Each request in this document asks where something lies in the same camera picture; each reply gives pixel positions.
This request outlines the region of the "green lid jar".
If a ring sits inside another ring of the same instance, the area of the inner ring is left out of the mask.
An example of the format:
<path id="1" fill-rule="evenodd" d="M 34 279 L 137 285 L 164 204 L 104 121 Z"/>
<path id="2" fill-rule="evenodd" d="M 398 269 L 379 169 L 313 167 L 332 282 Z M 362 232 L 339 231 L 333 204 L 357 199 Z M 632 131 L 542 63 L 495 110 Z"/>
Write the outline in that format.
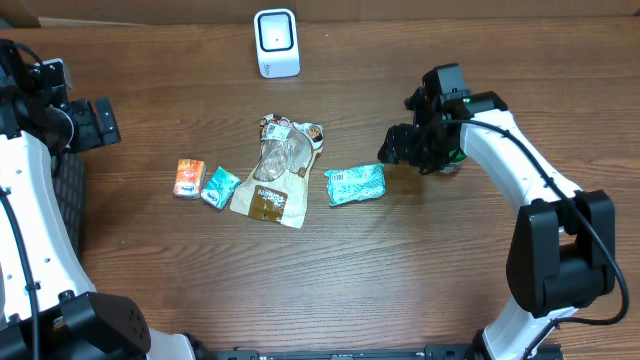
<path id="1" fill-rule="evenodd" d="M 449 162 L 441 168 L 440 172 L 443 174 L 450 174 L 458 171 L 466 158 L 466 154 L 460 149 L 451 151 Z"/>

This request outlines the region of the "orange tissue pack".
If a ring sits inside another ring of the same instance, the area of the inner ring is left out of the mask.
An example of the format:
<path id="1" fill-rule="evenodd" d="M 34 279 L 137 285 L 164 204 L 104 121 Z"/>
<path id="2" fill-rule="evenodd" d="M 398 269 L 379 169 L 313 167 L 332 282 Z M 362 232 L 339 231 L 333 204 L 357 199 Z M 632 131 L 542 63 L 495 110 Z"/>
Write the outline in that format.
<path id="1" fill-rule="evenodd" d="M 201 196 L 206 176 L 206 164 L 201 160 L 179 159 L 173 194 L 186 199 L 198 199 Z"/>

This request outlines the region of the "teal tissue pack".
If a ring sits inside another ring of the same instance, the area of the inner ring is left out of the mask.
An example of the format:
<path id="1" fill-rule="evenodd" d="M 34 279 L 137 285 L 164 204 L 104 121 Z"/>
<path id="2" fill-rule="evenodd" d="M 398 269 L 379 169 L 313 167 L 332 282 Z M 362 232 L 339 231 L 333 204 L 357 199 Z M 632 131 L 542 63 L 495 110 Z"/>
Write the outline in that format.
<path id="1" fill-rule="evenodd" d="M 240 183 L 237 176 L 218 167 L 201 191 L 201 198 L 214 208 L 223 210 Z"/>

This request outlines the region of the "brown white snack pouch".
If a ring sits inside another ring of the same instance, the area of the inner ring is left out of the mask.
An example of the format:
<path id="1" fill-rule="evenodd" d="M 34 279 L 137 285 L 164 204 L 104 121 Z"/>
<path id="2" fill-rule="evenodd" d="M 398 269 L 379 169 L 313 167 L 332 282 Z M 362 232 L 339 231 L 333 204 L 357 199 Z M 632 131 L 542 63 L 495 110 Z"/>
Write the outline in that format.
<path id="1" fill-rule="evenodd" d="M 324 129 L 267 114 L 260 119 L 259 135 L 259 160 L 236 188 L 230 209 L 299 229 L 306 217 L 310 172 L 323 151 Z"/>

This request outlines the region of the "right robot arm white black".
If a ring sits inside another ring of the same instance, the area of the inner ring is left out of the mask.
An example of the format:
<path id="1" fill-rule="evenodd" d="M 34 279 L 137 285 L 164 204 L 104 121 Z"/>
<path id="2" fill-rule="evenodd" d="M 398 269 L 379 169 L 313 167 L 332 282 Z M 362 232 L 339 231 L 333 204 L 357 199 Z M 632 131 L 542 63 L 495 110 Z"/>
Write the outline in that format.
<path id="1" fill-rule="evenodd" d="M 428 345 L 428 359 L 559 359 L 545 339 L 564 323 L 609 326 L 629 308 L 615 261 L 615 208 L 585 192 L 537 151 L 494 92 L 473 93 L 461 68 L 433 68 L 406 99 L 410 124 L 388 129 L 378 158 L 423 175 L 474 160 L 516 215 L 506 261 L 511 296 L 468 345 Z"/>

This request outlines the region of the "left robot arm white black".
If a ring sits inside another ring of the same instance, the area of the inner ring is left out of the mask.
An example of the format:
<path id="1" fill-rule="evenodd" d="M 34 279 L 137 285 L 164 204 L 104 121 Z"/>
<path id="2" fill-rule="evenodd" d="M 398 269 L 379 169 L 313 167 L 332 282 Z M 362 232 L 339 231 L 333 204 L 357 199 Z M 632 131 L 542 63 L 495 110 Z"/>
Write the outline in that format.
<path id="1" fill-rule="evenodd" d="M 129 298 L 97 291 L 74 249 L 86 175 L 66 156 L 118 143 L 111 103 L 70 100 L 64 62 L 1 43 L 1 355 L 207 359 L 189 334 L 152 329 Z"/>

